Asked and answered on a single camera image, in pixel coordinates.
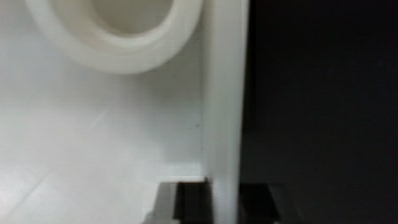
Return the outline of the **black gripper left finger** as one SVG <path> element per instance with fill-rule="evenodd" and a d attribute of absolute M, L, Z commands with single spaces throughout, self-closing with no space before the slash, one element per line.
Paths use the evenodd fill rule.
<path fill-rule="evenodd" d="M 179 182 L 173 216 L 179 224 L 213 224 L 211 194 L 205 182 Z"/>

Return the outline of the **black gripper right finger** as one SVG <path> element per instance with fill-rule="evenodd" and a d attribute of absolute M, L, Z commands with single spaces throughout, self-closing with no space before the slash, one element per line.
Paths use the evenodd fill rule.
<path fill-rule="evenodd" d="M 280 213 L 264 184 L 239 185 L 239 224 L 280 224 Z"/>

